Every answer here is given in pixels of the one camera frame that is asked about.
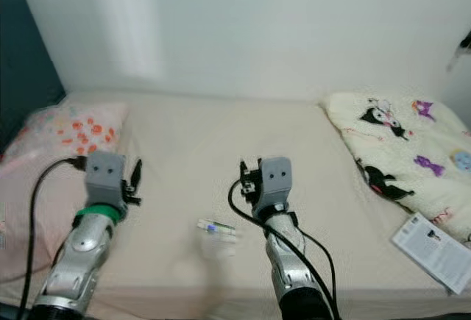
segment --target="cartoon print pillowcase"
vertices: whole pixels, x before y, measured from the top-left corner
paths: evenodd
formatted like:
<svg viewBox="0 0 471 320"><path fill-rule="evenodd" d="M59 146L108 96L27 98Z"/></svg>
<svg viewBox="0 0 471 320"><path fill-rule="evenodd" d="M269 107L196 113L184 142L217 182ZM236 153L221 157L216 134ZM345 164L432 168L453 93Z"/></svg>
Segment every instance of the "cartoon print pillowcase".
<svg viewBox="0 0 471 320"><path fill-rule="evenodd" d="M322 103L370 188L471 238L471 134L447 107L413 97L335 93Z"/></svg>
<svg viewBox="0 0 471 320"><path fill-rule="evenodd" d="M97 149L115 152L127 114L122 103L47 107L27 119L1 163L31 152L57 156L87 155Z"/></svg>

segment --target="white wall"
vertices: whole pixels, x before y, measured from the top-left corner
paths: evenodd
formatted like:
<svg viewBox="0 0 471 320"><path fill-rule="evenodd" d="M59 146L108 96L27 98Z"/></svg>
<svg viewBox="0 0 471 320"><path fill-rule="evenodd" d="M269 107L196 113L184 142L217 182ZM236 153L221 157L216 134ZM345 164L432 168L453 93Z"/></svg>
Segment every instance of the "white wall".
<svg viewBox="0 0 471 320"><path fill-rule="evenodd" d="M69 90L413 90L471 118L471 0L28 0Z"/></svg>

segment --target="mattress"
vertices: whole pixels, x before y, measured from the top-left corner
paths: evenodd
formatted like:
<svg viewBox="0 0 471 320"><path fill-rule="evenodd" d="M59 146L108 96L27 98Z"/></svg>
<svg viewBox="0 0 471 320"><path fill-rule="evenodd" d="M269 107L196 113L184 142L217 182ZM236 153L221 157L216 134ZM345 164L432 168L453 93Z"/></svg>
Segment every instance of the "mattress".
<svg viewBox="0 0 471 320"><path fill-rule="evenodd" d="M89 313L102 320L280 319L263 233L232 212L227 191L238 163L291 159L289 196L300 226L319 239L336 264L345 320L398 319L471 311L471 288L447 296L441 285L401 254L390 238L407 219L363 182L323 111L312 104L199 99L149 93L72 93L68 102L126 101L130 116L120 152L127 172L144 166L141 207L118 225ZM235 200L245 206L241 198ZM202 256L199 218L233 225L235 254ZM322 253L308 258L330 283ZM47 274L33 277L31 301ZM1 285L0 302L17 305L23 280Z"/></svg>

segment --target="beige bed sheet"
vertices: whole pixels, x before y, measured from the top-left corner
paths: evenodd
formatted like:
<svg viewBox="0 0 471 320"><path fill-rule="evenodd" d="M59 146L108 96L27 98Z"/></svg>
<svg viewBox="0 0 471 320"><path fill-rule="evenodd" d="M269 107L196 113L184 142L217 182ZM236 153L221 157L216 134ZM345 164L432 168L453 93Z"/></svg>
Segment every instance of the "beige bed sheet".
<svg viewBox="0 0 471 320"><path fill-rule="evenodd" d="M368 189L318 107L148 93L74 93L67 100L129 102L120 150L128 170L137 157L144 162L142 207L131 207L117 228L89 308L92 316L204 319L208 310L226 304L226 310L215 311L235 307L240 319L278 319L263 233L227 205L239 160L255 165L258 156L271 155L291 159L290 205L301 227L331 251L344 320L471 311L471 288L447 297L390 243L406 213ZM249 210L242 199L236 201ZM240 231L235 256L204 259L198 218ZM309 246L308 257L330 282L322 253ZM45 274L35 275L32 295ZM1 285L0 302L18 304L21 286L22 280Z"/></svg>

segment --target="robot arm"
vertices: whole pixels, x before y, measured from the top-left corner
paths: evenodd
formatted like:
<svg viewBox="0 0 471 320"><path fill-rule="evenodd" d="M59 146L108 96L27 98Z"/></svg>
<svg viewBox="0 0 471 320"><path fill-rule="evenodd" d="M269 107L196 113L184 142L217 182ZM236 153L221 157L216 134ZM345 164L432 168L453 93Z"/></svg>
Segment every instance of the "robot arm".
<svg viewBox="0 0 471 320"><path fill-rule="evenodd" d="M249 171L241 162L241 193L252 205L252 215L285 236L304 254L305 239L297 219L288 212L291 163L277 157L258 161ZM266 234L266 253L272 264L272 281L284 320L331 319L319 285L308 267L275 235Z"/></svg>
<svg viewBox="0 0 471 320"><path fill-rule="evenodd" d="M99 269L107 259L115 226L126 218L127 204L141 203L133 197L141 165L139 160L128 185L122 179L124 156L95 152L88 157L85 209L76 215L62 257L49 272L28 320L84 318Z"/></svg>

